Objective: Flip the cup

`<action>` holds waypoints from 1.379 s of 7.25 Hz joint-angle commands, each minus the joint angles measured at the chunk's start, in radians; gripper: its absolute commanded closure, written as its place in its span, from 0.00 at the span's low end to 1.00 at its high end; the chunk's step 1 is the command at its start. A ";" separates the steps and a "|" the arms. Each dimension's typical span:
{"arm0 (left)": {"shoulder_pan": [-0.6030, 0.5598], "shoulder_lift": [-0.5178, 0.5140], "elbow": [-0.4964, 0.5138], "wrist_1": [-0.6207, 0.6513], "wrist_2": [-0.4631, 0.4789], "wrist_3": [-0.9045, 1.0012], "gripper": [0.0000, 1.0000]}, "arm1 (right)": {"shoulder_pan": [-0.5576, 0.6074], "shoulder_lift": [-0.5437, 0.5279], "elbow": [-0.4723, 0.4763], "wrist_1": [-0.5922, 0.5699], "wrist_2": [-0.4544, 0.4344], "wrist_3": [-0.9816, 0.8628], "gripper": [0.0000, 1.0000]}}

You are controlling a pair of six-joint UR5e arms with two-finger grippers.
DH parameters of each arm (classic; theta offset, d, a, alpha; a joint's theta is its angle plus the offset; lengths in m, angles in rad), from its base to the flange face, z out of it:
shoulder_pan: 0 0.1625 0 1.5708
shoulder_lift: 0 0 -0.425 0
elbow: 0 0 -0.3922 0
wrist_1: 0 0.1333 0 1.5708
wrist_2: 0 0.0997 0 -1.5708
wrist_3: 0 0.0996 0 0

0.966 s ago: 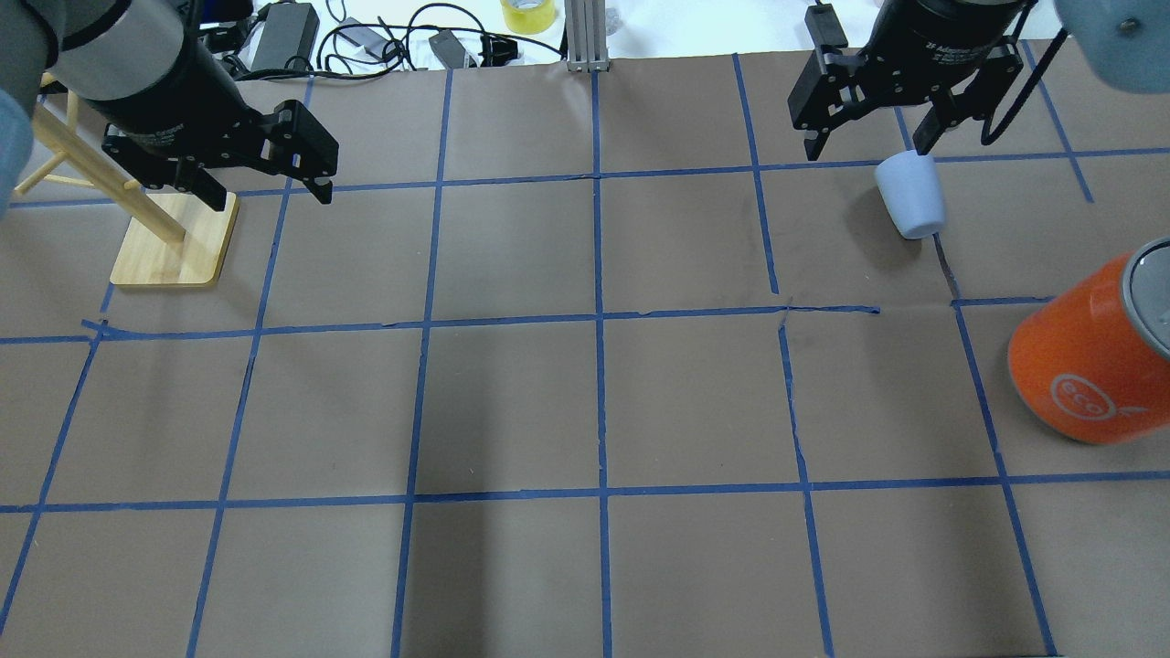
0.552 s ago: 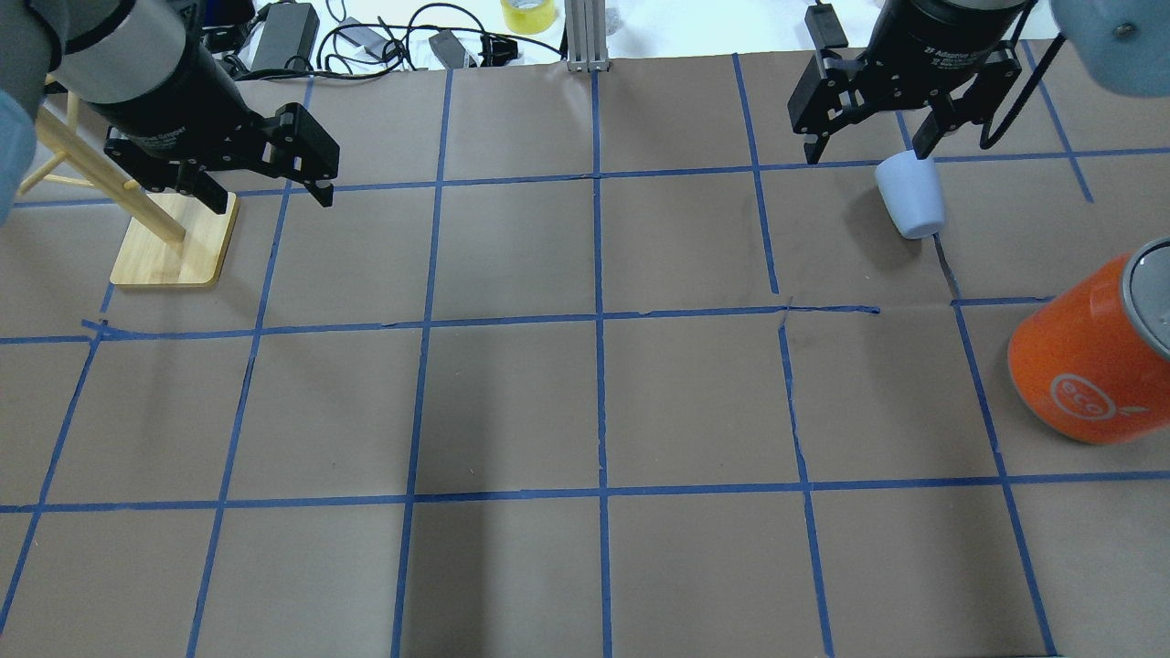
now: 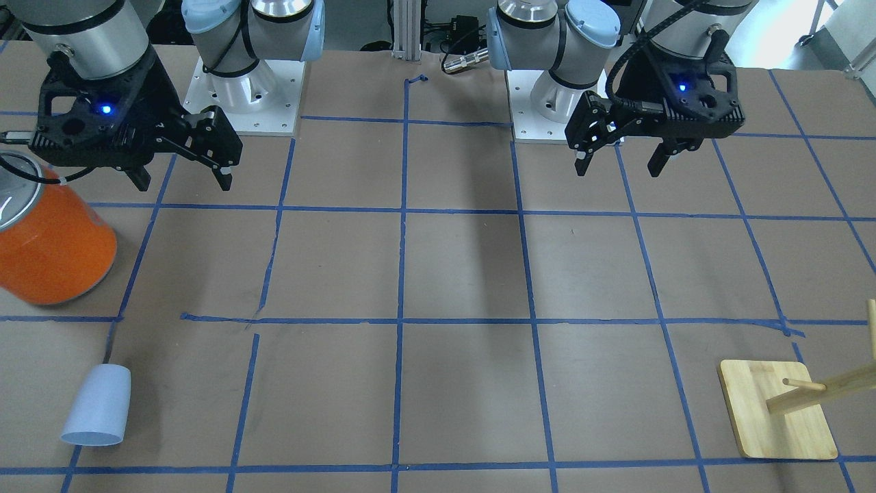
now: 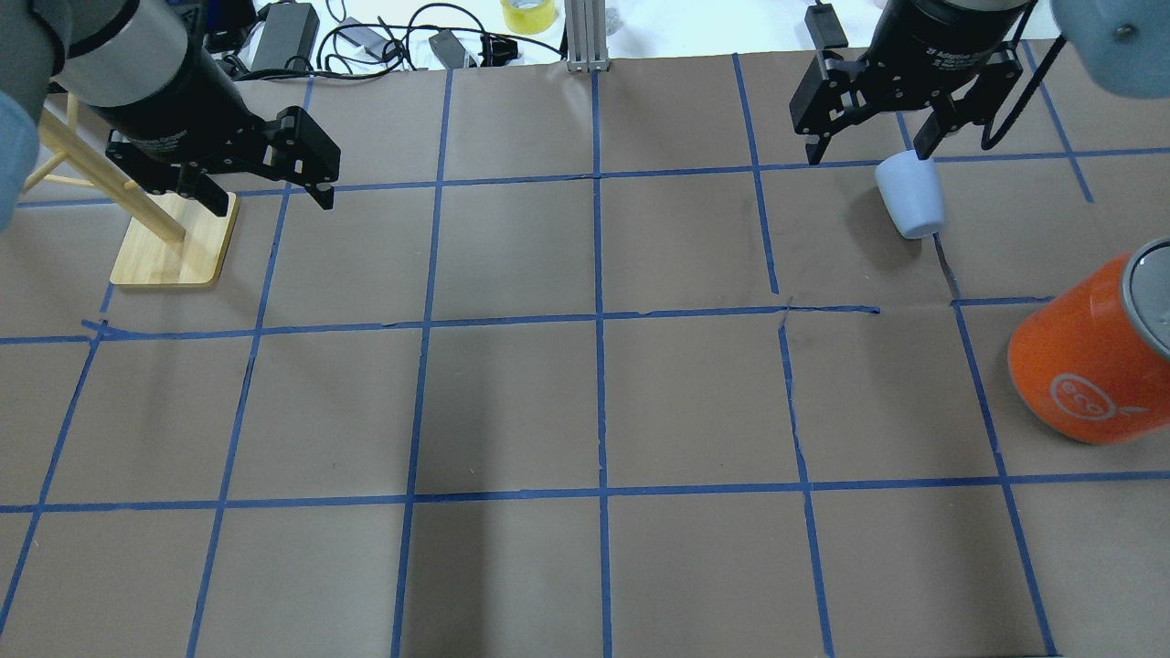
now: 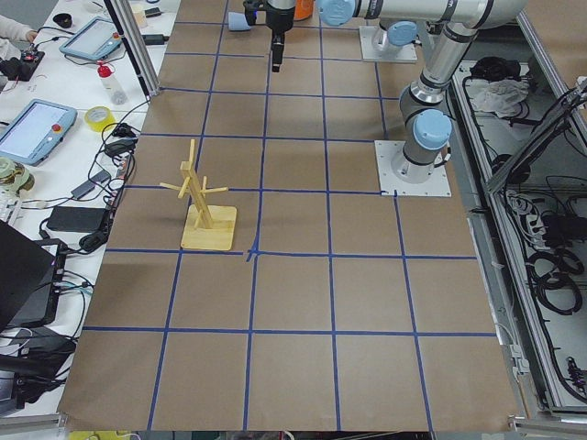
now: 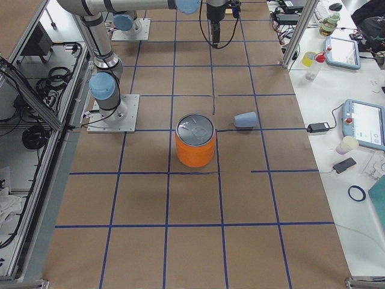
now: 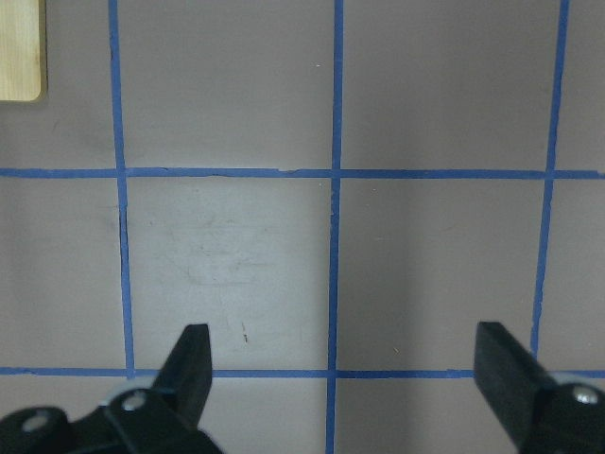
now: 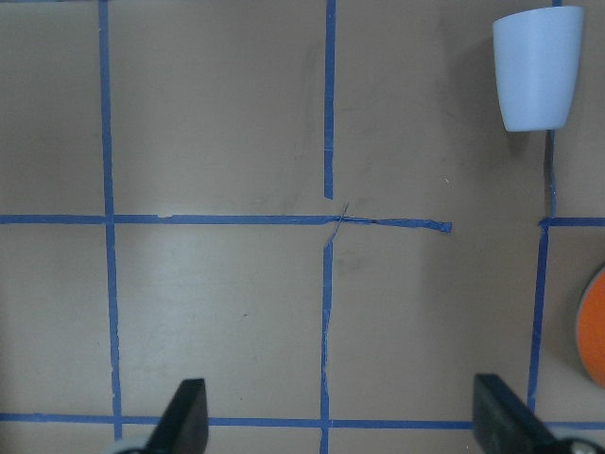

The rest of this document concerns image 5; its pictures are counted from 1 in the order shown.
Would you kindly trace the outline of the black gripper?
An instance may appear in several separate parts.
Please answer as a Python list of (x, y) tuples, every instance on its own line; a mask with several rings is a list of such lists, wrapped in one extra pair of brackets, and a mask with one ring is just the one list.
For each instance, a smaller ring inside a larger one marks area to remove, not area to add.
[(266, 0), (266, 26), (271, 33), (271, 71), (279, 72), (282, 66), (285, 35), (294, 25), (294, 0)]

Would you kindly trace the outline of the person hand in sleeve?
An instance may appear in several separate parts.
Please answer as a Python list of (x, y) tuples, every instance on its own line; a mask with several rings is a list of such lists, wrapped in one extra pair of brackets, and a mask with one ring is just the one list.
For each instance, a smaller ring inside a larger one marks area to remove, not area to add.
[(12, 18), (0, 16), (1, 38), (23, 42), (33, 42), (38, 31)]

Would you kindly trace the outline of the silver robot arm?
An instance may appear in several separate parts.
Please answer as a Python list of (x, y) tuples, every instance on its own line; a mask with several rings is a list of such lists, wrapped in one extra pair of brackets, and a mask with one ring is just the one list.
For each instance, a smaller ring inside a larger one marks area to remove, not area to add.
[(376, 51), (384, 53), (399, 50), (412, 44), (416, 37), (417, 24), (415, 21), (381, 18), (371, 37), (371, 44)]
[(478, 31), (514, 19), (525, 1), (318, 1), (320, 18), (341, 26), (353, 17), (425, 20), (444, 25), (420, 76), (404, 90), (400, 109), (407, 140), (392, 159), (393, 173), (409, 183), (425, 182), (439, 151), (448, 143), (452, 123), (436, 109)]

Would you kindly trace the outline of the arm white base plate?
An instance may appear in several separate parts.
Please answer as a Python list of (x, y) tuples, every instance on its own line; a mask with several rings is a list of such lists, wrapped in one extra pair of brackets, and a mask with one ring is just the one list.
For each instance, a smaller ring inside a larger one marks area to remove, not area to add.
[(412, 42), (403, 46), (396, 46), (388, 40), (387, 32), (379, 26), (361, 26), (359, 33), (361, 55), (364, 61), (417, 62), (415, 45)]
[(404, 156), (404, 141), (376, 140), (375, 157), (380, 193), (386, 196), (450, 197), (449, 179), (439, 152), (428, 165), (415, 165)]

